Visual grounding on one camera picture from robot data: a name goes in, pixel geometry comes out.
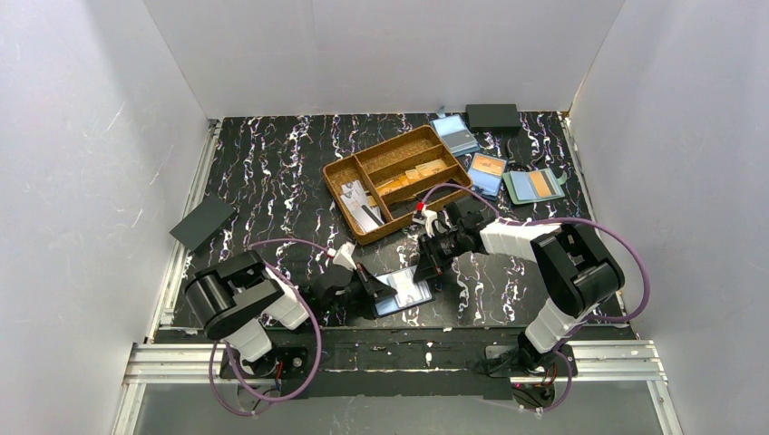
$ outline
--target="wicker basket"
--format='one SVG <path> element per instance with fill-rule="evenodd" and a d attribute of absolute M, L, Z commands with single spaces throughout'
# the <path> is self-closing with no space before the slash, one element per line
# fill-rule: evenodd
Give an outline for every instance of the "wicker basket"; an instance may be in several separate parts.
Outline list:
<path fill-rule="evenodd" d="M 416 165 L 436 159 L 443 160 L 446 164 L 446 169 L 382 196 L 376 192 L 376 186 L 381 185 L 392 177 L 403 174 L 407 169 L 413 169 Z M 328 189 L 331 190 L 336 204 L 345 215 L 347 224 L 353 229 L 355 240 L 361 245 L 368 245 L 401 228 L 409 226 L 412 221 L 413 212 L 394 218 L 388 206 L 413 198 L 436 184 L 449 180 L 465 187 L 472 185 L 470 176 L 467 175 L 462 165 L 443 145 L 441 138 L 429 125 L 409 131 L 396 138 L 374 145 L 374 147 L 367 150 L 357 152 L 352 156 L 326 165 L 323 168 L 323 177 L 326 179 L 326 184 Z M 382 211 L 384 225 L 368 233 L 364 233 L 361 230 L 340 198 L 342 195 L 342 185 L 356 179 L 359 179 L 365 188 L 368 189 L 371 196 L 374 197 L 376 205 Z M 467 195 L 467 192 L 457 189 L 455 192 L 427 204 L 427 207 L 430 210 L 437 211 L 464 195 Z"/>

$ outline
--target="white metal frame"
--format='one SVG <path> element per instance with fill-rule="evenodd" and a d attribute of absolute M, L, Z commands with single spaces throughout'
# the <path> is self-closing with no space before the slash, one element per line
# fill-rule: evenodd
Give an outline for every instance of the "white metal frame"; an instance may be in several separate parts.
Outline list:
<path fill-rule="evenodd" d="M 588 210 L 593 216 L 587 186 L 579 167 L 579 156 L 569 130 L 568 119 L 561 118 L 567 145 L 576 165 Z M 219 141 L 221 121 L 212 126 L 209 140 L 200 157 L 195 178 L 184 210 L 185 216 L 203 199 L 208 182 L 214 150 Z M 211 344 L 158 344 L 153 343 L 159 328 L 169 326 L 184 273 L 187 250 L 177 243 L 166 271 L 161 298 L 148 332 L 149 344 L 137 344 L 131 352 L 123 382 L 123 392 L 113 435 L 133 434 L 139 417 L 145 388 L 150 383 L 205 383 L 209 382 L 209 358 Z M 575 382 L 646 382 L 654 404 L 660 427 L 665 435 L 681 434 L 676 412 L 667 391 L 667 375 L 650 340 L 571 341 L 579 375 Z M 222 351 L 217 351 L 214 366 L 219 367 Z M 236 380 L 214 378 L 216 383 L 233 383 Z M 513 377 L 511 383 L 539 382 L 539 378 Z"/>

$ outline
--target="robotic arm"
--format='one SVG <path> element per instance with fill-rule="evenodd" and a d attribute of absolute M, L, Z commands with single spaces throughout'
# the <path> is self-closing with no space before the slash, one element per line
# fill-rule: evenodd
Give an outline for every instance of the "robotic arm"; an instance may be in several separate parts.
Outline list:
<path fill-rule="evenodd" d="M 600 303 L 625 284 L 619 265 L 598 238 L 583 224 L 516 226 L 503 219 L 483 217 L 477 203 L 463 198 L 446 206 L 451 227 L 439 233 L 436 213 L 423 210 L 415 221 L 427 225 L 418 239 L 419 264 L 414 281 L 443 274 L 453 259 L 465 252 L 504 254 L 536 261 L 548 300 L 537 318 L 519 335 L 511 359 L 520 367 L 535 370 L 547 366 L 568 339 Z"/>

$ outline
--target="marble pattern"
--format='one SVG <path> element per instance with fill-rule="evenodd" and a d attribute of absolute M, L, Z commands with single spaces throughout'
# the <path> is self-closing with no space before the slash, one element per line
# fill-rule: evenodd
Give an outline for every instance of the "marble pattern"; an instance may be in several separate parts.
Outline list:
<path fill-rule="evenodd" d="M 227 118 L 223 121 L 206 193 L 217 195 L 238 210 L 207 252 L 190 256 L 185 283 L 194 271 L 216 264 L 250 243 L 277 237 L 298 237 L 328 247 L 354 240 L 322 177 L 332 161 L 424 125 L 432 113 L 317 115 L 299 117 Z M 483 152 L 503 157 L 507 149 L 519 163 L 544 155 L 539 164 L 568 176 L 566 197 L 540 204 L 514 207 L 501 189 L 497 207 L 518 220 L 589 218 L 560 116 L 556 112 L 524 112 L 523 128 L 515 135 L 476 134 Z M 465 168 L 471 156 L 460 158 Z M 417 226 L 358 247 L 359 257 L 372 273 L 380 274 L 412 264 L 416 257 Z M 259 249 L 295 283 L 323 273 L 327 260 L 307 246 L 275 245 Z M 547 294 L 537 267 L 515 257 L 465 255 L 454 262 L 455 283 L 433 289 L 435 300 L 375 321 L 347 316 L 344 310 L 321 316 L 325 326 L 520 326 L 530 323 Z M 619 315 L 612 298 L 599 308 Z M 190 308 L 180 296 L 173 326 L 197 327 Z"/>

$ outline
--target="floor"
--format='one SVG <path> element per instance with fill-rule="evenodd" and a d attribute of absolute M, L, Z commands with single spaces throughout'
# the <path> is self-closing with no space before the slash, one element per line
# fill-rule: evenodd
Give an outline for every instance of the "floor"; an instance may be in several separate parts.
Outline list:
<path fill-rule="evenodd" d="M 321 245 L 340 247 L 353 240 L 321 176 L 328 163 L 383 140 L 407 132 L 436 118 L 433 113 L 379 115 L 319 115 L 300 117 L 227 118 L 211 166 L 206 193 L 227 201 L 238 214 L 223 233 L 211 241 L 203 255 L 190 256 L 182 288 L 194 271 L 242 252 L 249 243 L 292 236 Z M 527 218 L 589 218 L 588 204 L 575 173 L 560 116 L 556 112 L 524 112 L 523 128 L 515 135 L 476 134 L 484 152 L 526 164 L 542 154 L 556 176 L 568 176 L 566 197 L 514 207 L 500 192 L 502 214 Z M 460 158 L 467 167 L 470 156 Z M 422 230 L 405 228 L 356 254 L 374 274 L 409 266 L 416 257 L 416 238 Z M 296 283 L 322 273 L 317 252 L 304 246 L 266 248 L 261 255 L 283 269 Z M 436 285 L 435 301 L 375 321 L 326 314 L 322 325 L 410 328 L 426 326 L 523 326 L 544 304 L 547 294 L 536 266 L 514 257 L 465 255 L 455 267 L 456 277 Z M 599 308 L 619 315 L 613 297 Z M 200 327 L 180 297 L 173 327 Z"/>

